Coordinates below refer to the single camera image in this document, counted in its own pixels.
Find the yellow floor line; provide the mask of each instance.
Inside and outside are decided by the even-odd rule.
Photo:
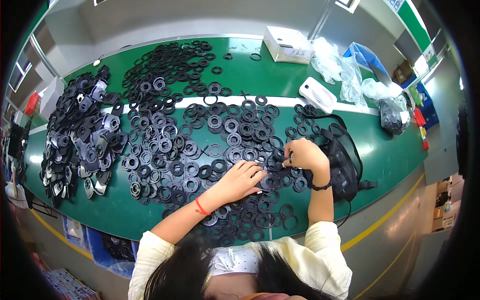
[[[87,253],[85,250],[78,248],[77,246],[74,246],[70,244],[67,239],[63,236],[63,234],[60,234],[58,231],[52,228],[47,222],[44,221],[33,209],[30,209],[32,214],[40,221],[40,223],[43,224],[53,235],[55,235],[57,238],[59,238],[62,242],[67,244],[70,248],[74,249],[75,251],[79,252],[81,255],[93,260],[92,255],[90,253]]]
[[[405,244],[405,246],[403,246],[402,248],[402,251],[400,251],[400,253],[396,256],[396,258],[392,261],[392,263],[385,269],[385,271],[383,271],[380,276],[377,277],[377,279],[375,279],[372,283],[370,283],[369,286],[367,286],[366,289],[363,290],[363,292],[361,292],[360,294],[358,294],[355,298],[353,298],[353,300],[356,300],[358,298],[360,298],[363,294],[365,294],[371,287],[373,287],[373,285],[375,283],[377,283],[380,278],[383,277],[383,275],[385,275],[385,273],[388,272],[388,270],[390,270],[390,268],[394,265],[394,263],[397,261],[397,259],[400,257],[400,255],[402,255],[403,251],[405,251],[405,249],[407,248],[408,244],[410,244],[410,241],[412,240],[412,238],[415,238],[415,235],[417,234],[416,231],[413,232],[412,236],[408,239],[407,243]]]
[[[405,202],[409,197],[410,195],[412,195],[413,191],[417,188],[417,186],[420,184],[421,180],[423,179],[423,177],[425,176],[425,173],[423,173],[420,178],[417,180],[417,182],[412,186],[412,188],[410,189],[410,191],[408,191],[408,193],[403,196],[402,199],[400,199],[400,201],[392,208],[388,211],[388,213],[386,213],[383,217],[381,217],[378,221],[376,221],[373,225],[371,225],[370,227],[368,227],[366,230],[364,230],[361,234],[357,235],[356,237],[352,238],[351,240],[349,240],[348,242],[346,242],[345,244],[341,245],[340,246],[340,249],[342,252],[346,251],[347,249],[353,247],[356,243],[358,243],[359,241],[361,241],[362,239],[364,239],[366,236],[368,236],[369,234],[371,234],[375,229],[377,229],[381,224],[383,224],[398,208],[400,208],[400,206],[402,206],[403,202]]]

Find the plastic bag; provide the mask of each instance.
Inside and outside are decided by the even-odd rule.
[[[410,125],[410,113],[403,95],[395,99],[380,99],[380,123],[392,134],[401,135]]]
[[[67,234],[71,237],[77,238],[81,248],[88,249],[86,245],[87,243],[85,242],[87,236],[84,236],[82,224],[69,217],[67,218]]]
[[[375,100],[393,98],[388,87],[372,78],[363,81],[361,90],[365,96]]]
[[[324,37],[314,40],[313,49],[315,58],[312,59],[312,67],[319,72],[329,84],[335,84],[334,80],[342,81],[340,72],[342,68],[338,65],[338,47],[331,45]]]
[[[350,46],[348,47],[348,50],[345,52],[343,56],[355,57],[355,60],[357,61],[357,63],[359,63],[360,65],[368,69],[370,69],[370,65],[369,65],[370,63],[388,75],[387,70],[384,68],[384,66],[382,65],[378,57],[375,55],[375,53],[371,51],[368,47],[365,47],[364,45],[361,45],[355,42],[351,43]]]
[[[341,57],[338,60],[342,67],[342,89],[340,91],[340,99],[342,101],[353,102],[356,106],[367,107],[367,102],[363,98],[361,90],[361,73],[360,68],[353,56]]]

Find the woman's right hand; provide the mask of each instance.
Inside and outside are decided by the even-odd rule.
[[[293,152],[291,163],[290,152]],[[330,171],[330,162],[327,156],[317,145],[306,138],[294,140],[285,145],[285,159],[283,162],[285,167],[302,168],[311,170],[313,173]]]

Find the sleeve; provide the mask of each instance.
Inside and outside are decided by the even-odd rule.
[[[266,242],[272,250],[283,254],[297,276],[309,286],[346,299],[352,271],[340,250],[340,237],[333,222],[318,222],[305,233],[305,245],[284,237]],[[255,243],[246,246],[255,247]]]
[[[348,296],[348,287],[352,279],[352,271],[340,250],[340,236],[333,222],[317,222],[305,233],[304,246],[314,253],[319,266],[326,277],[322,290],[333,293],[340,299]]]
[[[143,234],[128,289],[129,300],[143,299],[145,286],[151,274],[173,254],[174,249],[174,245],[150,231]]]

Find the woman's hair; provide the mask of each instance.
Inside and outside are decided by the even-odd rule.
[[[187,239],[152,273],[145,287],[144,299],[216,300],[215,295],[205,295],[204,286],[214,255],[215,250],[205,247],[204,243]],[[265,246],[260,247],[257,265],[254,276],[257,292],[285,293],[308,300],[336,299],[305,284],[282,255]]]

